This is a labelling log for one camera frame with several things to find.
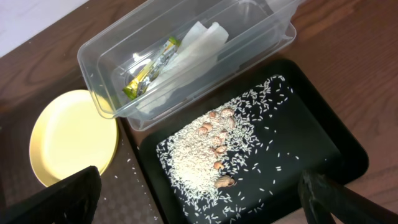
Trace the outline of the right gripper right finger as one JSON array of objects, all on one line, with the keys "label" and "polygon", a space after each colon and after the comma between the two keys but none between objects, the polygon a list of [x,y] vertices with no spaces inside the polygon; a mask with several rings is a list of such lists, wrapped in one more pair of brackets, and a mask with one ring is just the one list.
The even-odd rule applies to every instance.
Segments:
[{"label": "right gripper right finger", "polygon": [[308,223],[397,223],[397,214],[311,170],[298,182],[300,203]]}]

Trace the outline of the green orange snack wrapper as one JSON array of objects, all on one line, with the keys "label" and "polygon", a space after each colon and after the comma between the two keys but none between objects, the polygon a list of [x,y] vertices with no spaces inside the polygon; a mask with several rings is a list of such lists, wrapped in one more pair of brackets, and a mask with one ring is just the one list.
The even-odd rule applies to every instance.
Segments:
[{"label": "green orange snack wrapper", "polygon": [[149,63],[123,88],[125,95],[135,100],[138,96],[144,94],[147,87],[153,82],[175,55],[180,46],[180,41],[170,37],[166,43],[156,52],[155,57],[149,60]]}]

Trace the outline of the yellow round plate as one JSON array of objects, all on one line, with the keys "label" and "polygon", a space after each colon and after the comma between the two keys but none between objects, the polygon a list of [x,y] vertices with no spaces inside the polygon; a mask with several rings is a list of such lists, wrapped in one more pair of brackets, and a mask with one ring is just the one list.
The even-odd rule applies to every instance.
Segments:
[{"label": "yellow round plate", "polygon": [[52,100],[35,122],[30,164],[46,187],[88,166],[103,174],[113,160],[118,139],[116,120],[99,115],[88,90],[68,91]]}]

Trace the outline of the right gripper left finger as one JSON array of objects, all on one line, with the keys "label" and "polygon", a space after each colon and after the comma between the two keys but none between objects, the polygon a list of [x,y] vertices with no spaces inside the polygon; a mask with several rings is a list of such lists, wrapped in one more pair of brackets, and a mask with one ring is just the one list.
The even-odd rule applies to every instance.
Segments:
[{"label": "right gripper left finger", "polygon": [[100,173],[89,166],[1,211],[1,223],[92,223],[101,193]]}]

